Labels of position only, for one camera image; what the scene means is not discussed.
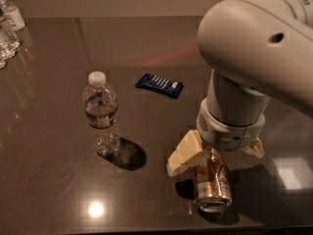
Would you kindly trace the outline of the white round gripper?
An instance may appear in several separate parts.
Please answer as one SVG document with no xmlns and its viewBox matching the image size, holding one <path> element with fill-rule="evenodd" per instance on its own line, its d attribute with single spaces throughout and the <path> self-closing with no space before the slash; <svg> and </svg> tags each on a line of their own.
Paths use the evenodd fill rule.
<svg viewBox="0 0 313 235">
<path fill-rule="evenodd" d="M 202 141 L 218 151 L 243 151 L 259 159 L 265 156 L 263 144 L 258 138 L 265 124 L 265 116 L 256 123 L 246 126 L 232 126 L 217 120 L 207 109 L 206 100 L 201 101 L 196 120 L 197 130 L 190 130 L 182 138 L 176 150 L 167 160 L 167 173 L 173 177 L 208 159 Z"/>
</svg>

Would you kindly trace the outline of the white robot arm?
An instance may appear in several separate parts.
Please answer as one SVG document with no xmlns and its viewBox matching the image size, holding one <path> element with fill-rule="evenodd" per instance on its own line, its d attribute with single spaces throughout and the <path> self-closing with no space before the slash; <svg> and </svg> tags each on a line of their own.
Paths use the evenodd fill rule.
<svg viewBox="0 0 313 235">
<path fill-rule="evenodd" d="M 171 176 L 214 151 L 263 157 L 259 133 L 273 98 L 313 112 L 313 0 L 224 0 L 202 18 L 198 46 L 211 68 L 207 96 L 167 161 Z"/>
</svg>

